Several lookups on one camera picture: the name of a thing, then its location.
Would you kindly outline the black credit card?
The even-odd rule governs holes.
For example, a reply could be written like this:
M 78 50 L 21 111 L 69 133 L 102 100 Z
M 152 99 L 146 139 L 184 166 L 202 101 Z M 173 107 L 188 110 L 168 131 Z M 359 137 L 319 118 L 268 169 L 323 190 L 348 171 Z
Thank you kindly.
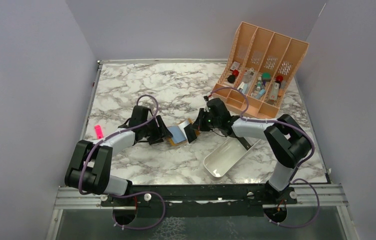
M 184 127 L 184 133 L 186 135 L 186 139 L 188 143 L 191 143 L 197 139 L 197 134 L 192 125 L 188 125 Z

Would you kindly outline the light blue tube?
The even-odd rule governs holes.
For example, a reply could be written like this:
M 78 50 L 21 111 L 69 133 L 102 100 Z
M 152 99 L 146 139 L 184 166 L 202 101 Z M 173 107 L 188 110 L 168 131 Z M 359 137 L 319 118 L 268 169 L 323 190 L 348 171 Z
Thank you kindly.
M 261 89 L 257 95 L 255 96 L 256 99 L 261 99 L 261 97 L 266 93 L 266 90 L 265 89 Z

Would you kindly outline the peach desk organizer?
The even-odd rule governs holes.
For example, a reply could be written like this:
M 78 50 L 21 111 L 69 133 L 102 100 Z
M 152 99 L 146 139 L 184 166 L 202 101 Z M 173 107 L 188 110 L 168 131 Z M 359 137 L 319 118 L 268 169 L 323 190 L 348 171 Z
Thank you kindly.
M 211 96 L 220 98 L 234 113 L 245 111 L 247 117 L 274 118 L 308 48 L 309 43 L 305 41 L 242 22 L 236 30 L 226 67 Z M 238 70 L 239 75 L 231 84 L 227 78 L 233 70 Z M 262 80 L 263 73 L 270 73 L 271 81 Z M 274 82 L 280 84 L 276 101 L 269 100 Z M 261 99 L 256 99 L 261 89 L 266 93 Z

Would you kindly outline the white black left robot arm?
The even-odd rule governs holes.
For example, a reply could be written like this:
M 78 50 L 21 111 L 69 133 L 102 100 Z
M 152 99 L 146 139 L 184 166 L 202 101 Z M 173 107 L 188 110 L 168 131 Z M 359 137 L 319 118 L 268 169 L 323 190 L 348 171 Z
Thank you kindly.
M 110 194 L 120 205 L 132 201 L 132 182 L 111 176 L 112 157 L 142 140 L 154 145 L 173 135 L 160 115 L 148 118 L 152 110 L 136 105 L 131 117 L 116 132 L 97 141 L 77 142 L 65 175 L 65 185 L 86 194 Z

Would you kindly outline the white red tube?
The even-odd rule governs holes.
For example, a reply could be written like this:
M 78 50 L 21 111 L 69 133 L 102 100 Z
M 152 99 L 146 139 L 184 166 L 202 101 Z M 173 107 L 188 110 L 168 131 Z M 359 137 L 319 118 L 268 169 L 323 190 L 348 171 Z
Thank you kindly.
M 279 88 L 280 88 L 280 84 L 275 81 L 270 88 L 269 100 L 271 101 L 277 100 Z

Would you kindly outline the red round cap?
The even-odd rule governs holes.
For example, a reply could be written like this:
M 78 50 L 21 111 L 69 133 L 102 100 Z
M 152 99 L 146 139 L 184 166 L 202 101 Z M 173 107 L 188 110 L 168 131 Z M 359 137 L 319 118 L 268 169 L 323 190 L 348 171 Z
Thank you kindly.
M 234 75 L 235 77 L 238 77 L 238 75 L 239 75 L 239 71 L 238 70 L 233 70 L 232 71 L 232 75 Z

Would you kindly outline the black round cap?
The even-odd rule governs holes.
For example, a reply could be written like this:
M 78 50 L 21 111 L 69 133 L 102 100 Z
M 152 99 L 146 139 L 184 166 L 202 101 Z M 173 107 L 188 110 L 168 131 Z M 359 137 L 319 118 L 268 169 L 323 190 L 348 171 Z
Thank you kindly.
M 230 84 L 233 84 L 235 83 L 235 80 L 236 80 L 236 76 L 231 74 L 228 78 L 227 78 L 227 81 L 230 83 Z

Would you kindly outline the black mounting rail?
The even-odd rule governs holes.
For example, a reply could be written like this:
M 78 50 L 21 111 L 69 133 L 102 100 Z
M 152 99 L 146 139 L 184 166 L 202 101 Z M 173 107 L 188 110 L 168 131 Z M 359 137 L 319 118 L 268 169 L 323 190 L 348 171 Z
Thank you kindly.
M 132 196 L 107 196 L 101 206 L 138 218 L 262 217 L 266 208 L 296 204 L 292 192 L 288 187 L 273 195 L 264 183 L 134 185 L 129 189 Z

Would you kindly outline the white plastic tray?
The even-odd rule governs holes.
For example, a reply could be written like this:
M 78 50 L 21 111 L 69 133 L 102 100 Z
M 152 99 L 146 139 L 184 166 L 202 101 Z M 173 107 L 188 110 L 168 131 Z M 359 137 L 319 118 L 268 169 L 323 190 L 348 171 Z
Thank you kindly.
M 228 137 L 204 158 L 203 166 L 213 178 L 220 179 L 252 152 L 259 142 L 261 140 L 257 138 Z

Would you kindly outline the green round cap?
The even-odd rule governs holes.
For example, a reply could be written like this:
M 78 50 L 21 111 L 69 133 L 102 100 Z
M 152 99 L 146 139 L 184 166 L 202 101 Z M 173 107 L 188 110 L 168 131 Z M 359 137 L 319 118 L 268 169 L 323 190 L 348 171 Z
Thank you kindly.
M 263 81 L 271 81 L 271 74 L 268 72 L 264 72 L 261 77 Z

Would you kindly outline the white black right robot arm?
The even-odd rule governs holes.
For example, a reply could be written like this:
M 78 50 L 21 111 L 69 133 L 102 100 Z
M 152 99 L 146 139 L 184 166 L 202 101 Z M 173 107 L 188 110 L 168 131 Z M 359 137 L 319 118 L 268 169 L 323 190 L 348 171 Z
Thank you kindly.
M 264 190 L 265 199 L 272 204 L 284 198 L 284 191 L 297 169 L 315 151 L 313 140 L 292 116 L 284 114 L 279 118 L 262 120 L 231 115 L 219 98 L 207 101 L 206 108 L 199 110 L 192 128 L 200 132 L 218 129 L 224 137 L 266 140 L 277 160 Z

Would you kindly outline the pink highlighter marker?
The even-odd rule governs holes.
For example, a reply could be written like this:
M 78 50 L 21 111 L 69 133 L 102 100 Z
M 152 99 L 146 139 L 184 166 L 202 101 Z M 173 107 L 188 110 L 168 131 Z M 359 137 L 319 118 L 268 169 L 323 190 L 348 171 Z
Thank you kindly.
M 102 128 L 101 128 L 100 125 L 95 125 L 94 130 L 95 130 L 95 134 L 96 134 L 96 137 L 97 137 L 98 140 L 102 139 L 104 137 L 103 132 L 102 132 Z

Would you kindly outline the yellow leather card holder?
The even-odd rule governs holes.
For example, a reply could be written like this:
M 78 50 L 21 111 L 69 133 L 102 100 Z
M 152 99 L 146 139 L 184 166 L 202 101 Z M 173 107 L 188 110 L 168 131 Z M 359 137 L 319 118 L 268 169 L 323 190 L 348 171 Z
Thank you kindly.
M 185 128 L 191 126 L 193 126 L 193 121 L 192 119 L 187 118 L 177 125 L 168 127 L 168 130 L 172 134 L 171 137 L 168 137 L 170 145 L 175 147 L 182 144 L 191 144 L 193 141 L 195 141 L 200 135 L 200 132 L 198 130 L 193 130 L 195 132 L 195 137 L 188 136 L 185 132 Z

